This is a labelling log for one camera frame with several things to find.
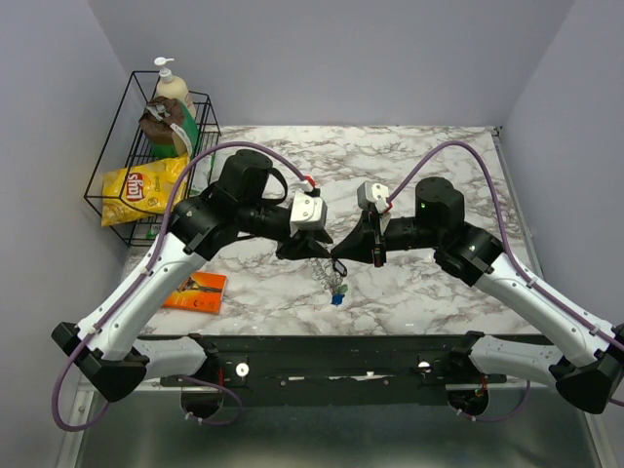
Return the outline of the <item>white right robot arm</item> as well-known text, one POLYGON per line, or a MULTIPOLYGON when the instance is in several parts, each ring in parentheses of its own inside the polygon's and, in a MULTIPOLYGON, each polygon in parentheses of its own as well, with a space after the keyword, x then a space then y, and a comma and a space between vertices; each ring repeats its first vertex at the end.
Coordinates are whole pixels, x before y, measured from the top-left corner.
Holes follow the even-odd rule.
POLYGON ((464 197, 447 179, 431 176, 416 185, 412 217, 391 217, 382 203, 387 193, 379 183, 359 187, 361 216, 332 256, 380 267, 389 252, 433 250, 444 272, 496 298, 549 341, 539 345, 468 332, 448 358, 455 379, 515 376, 555 388, 580 410, 602 413, 623 379, 622 328, 542 283, 499 239, 466 222, 464 197))

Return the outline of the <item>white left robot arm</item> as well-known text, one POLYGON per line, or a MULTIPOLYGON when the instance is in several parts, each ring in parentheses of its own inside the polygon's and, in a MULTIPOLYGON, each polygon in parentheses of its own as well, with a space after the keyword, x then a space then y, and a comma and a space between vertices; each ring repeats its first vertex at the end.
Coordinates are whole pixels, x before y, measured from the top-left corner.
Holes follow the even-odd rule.
POLYGON ((302 177, 284 207, 263 196, 270 177, 285 179, 267 151, 249 145, 228 157, 217 181, 177 203, 142 261, 111 296, 78 324, 59 324, 53 341, 109 402, 130 395, 143 381, 185 375, 196 385, 215 377, 213 350, 199 336, 149 341, 140 332, 166 299, 239 233, 273 240, 277 256, 327 258, 327 205, 302 177))

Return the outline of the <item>key with blue tag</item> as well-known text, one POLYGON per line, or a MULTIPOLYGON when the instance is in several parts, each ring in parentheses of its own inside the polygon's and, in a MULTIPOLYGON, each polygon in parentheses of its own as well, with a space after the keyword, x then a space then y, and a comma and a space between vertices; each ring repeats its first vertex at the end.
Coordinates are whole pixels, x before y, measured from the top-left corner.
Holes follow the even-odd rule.
POLYGON ((344 295, 341 293, 334 294, 331 297, 331 304, 335 306, 340 305, 342 303, 343 298, 344 298, 344 295))

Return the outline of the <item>metal numbered key ring disc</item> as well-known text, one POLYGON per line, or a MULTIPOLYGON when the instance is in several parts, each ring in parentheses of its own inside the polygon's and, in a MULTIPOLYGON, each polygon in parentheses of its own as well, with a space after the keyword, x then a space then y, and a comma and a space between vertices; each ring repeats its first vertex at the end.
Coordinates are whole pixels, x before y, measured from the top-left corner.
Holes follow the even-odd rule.
POLYGON ((310 260, 312 277, 324 290, 338 290, 342 285, 342 277, 333 269, 330 259, 314 258, 310 260))

